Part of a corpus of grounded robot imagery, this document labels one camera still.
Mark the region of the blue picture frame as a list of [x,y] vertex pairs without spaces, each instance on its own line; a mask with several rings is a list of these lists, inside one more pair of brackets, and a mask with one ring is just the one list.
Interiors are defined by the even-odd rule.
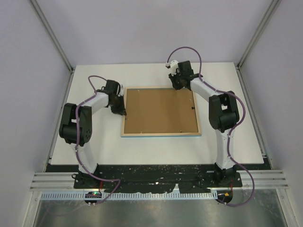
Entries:
[[196,95],[182,88],[127,87],[122,137],[199,137]]

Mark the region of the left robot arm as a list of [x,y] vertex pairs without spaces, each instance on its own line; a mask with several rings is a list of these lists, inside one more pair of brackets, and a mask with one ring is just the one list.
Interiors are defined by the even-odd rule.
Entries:
[[66,103],[63,107],[59,136],[69,144],[76,156],[79,173],[85,175],[85,183],[97,188],[104,179],[99,175],[98,164],[90,146],[92,117],[102,108],[110,108],[113,114],[126,116],[124,87],[114,80],[107,80],[101,89],[93,88],[91,97],[79,104]]

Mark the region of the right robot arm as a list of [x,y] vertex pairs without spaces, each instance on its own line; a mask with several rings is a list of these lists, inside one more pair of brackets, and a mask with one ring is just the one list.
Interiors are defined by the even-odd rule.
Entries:
[[195,74],[190,61],[172,60],[166,63],[170,70],[169,79],[175,90],[187,88],[208,102],[208,119],[216,133],[217,157],[214,164],[214,182],[226,186],[236,177],[233,161],[234,128],[240,121],[235,94],[217,90]]

